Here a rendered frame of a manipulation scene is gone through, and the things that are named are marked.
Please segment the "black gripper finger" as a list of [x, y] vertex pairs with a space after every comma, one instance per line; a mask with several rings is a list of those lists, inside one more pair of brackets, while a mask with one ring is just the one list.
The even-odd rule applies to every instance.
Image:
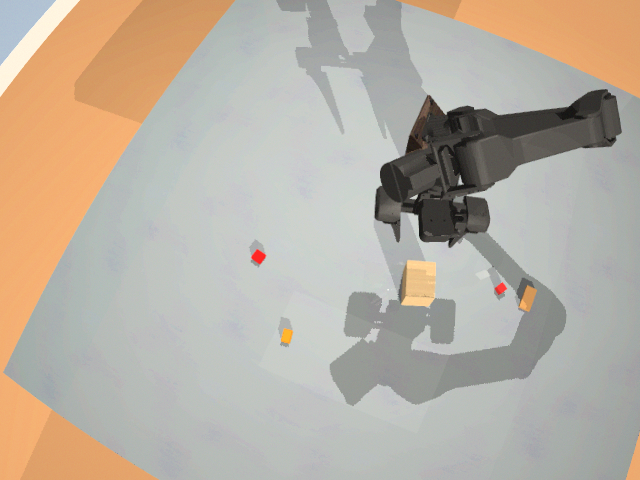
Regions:
[[396, 242], [400, 241], [400, 219], [395, 221], [395, 222], [385, 222], [382, 221], [384, 224], [390, 224], [393, 231], [394, 231], [394, 235], [396, 238]]
[[476, 232], [476, 231], [469, 231], [469, 230], [467, 229], [467, 227], [466, 227], [466, 230], [465, 230], [463, 233], [459, 233], [459, 238], [450, 238], [450, 239], [449, 239], [449, 248], [451, 248], [454, 244], [456, 244], [456, 243], [459, 241], [459, 239], [460, 239], [462, 236], [464, 236], [465, 234], [467, 234], [467, 233], [475, 233], [475, 234], [476, 234], [476, 233], [478, 233], [478, 232]]

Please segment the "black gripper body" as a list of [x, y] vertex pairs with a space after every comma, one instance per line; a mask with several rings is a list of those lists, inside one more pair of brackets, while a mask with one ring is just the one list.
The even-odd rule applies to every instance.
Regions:
[[[430, 196], [443, 196], [442, 186], [434, 186], [423, 192], [430, 192]], [[456, 194], [452, 195], [452, 202]], [[400, 219], [401, 212], [413, 213], [413, 206], [416, 199], [407, 199], [402, 203], [397, 203], [390, 199], [383, 187], [376, 189], [375, 193], [375, 219], [378, 221], [395, 222]], [[453, 202], [457, 212], [464, 212], [467, 218], [467, 229], [469, 231], [486, 232], [490, 225], [490, 214], [488, 203], [485, 198], [464, 196], [463, 203]]]

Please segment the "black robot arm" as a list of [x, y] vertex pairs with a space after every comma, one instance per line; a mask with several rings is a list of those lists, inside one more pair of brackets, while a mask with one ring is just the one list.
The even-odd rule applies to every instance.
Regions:
[[[557, 109], [497, 115], [461, 106], [441, 116], [429, 112], [422, 132], [428, 148], [382, 165], [380, 180], [397, 203], [420, 194], [413, 213], [421, 241], [447, 242], [467, 227], [466, 214], [452, 207], [452, 195], [486, 191], [524, 163], [580, 147], [612, 147], [620, 133], [617, 99], [608, 89]], [[443, 196], [423, 192], [434, 186], [442, 186]]]

